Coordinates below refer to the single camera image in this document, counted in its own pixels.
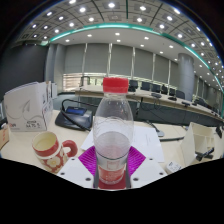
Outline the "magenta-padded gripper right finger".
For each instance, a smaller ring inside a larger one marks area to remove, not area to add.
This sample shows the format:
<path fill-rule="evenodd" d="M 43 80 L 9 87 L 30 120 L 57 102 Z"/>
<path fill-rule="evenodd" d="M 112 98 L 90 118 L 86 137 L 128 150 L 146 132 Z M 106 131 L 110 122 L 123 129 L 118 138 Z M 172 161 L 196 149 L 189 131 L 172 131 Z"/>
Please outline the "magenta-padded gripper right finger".
<path fill-rule="evenodd" d="M 141 188 L 166 176 L 156 160 L 144 156 L 134 147 L 129 150 L 126 170 L 131 189 Z"/>

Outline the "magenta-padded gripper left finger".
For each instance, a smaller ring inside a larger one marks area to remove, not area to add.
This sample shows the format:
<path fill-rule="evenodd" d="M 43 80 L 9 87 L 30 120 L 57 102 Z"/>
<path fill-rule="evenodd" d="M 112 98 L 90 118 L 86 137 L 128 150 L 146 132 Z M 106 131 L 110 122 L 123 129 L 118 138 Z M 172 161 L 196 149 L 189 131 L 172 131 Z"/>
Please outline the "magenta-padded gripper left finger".
<path fill-rule="evenodd" d="M 79 157 L 71 157 L 58 176 L 84 188 L 94 188 L 97 174 L 95 148 L 90 147 Z"/>

